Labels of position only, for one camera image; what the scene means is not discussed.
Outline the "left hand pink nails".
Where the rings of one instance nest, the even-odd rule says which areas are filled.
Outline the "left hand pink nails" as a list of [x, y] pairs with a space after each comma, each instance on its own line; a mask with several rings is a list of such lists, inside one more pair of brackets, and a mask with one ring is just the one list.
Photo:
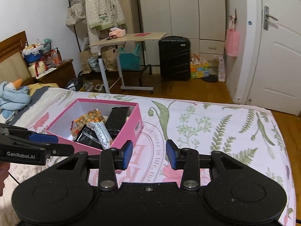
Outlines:
[[5, 179], [9, 176], [10, 163], [1, 162], [0, 164], [0, 196], [3, 195], [3, 189], [5, 187]]

